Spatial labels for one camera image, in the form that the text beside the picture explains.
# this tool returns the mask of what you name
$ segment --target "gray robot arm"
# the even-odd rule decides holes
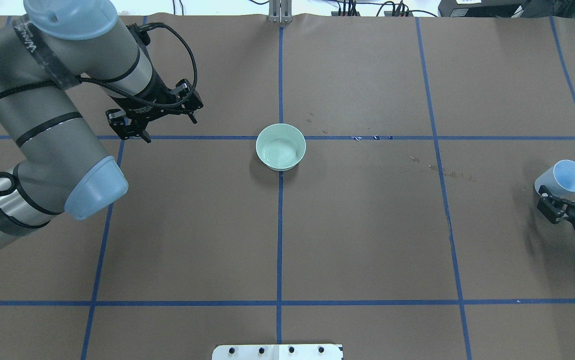
[[[126,27],[109,0],[24,6],[27,15],[0,29],[0,123],[26,157],[11,175],[0,173],[0,249],[63,212],[86,219],[128,190],[66,89],[81,82],[105,87],[120,107],[106,115],[121,139],[150,142],[148,122],[186,114],[195,123],[193,113],[203,107],[196,71],[193,84],[183,79],[169,89],[152,66],[147,31],[166,25]]]

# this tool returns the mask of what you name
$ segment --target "blue joint cap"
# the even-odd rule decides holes
[[[77,220],[85,220],[128,192],[128,182],[114,157],[99,161],[65,201],[65,212]]]
[[[65,40],[100,37],[119,19],[110,0],[23,0],[23,6],[39,30]]]

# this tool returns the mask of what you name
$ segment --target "gray tabletop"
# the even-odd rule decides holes
[[[129,192],[0,251],[0,359],[575,359],[575,234],[533,186],[575,161],[575,20],[123,21],[182,34],[205,109],[120,141],[100,88],[68,91]],[[191,78],[150,36],[168,85]],[[306,136],[285,173],[254,151],[273,123]],[[0,127],[0,171],[22,159]]]

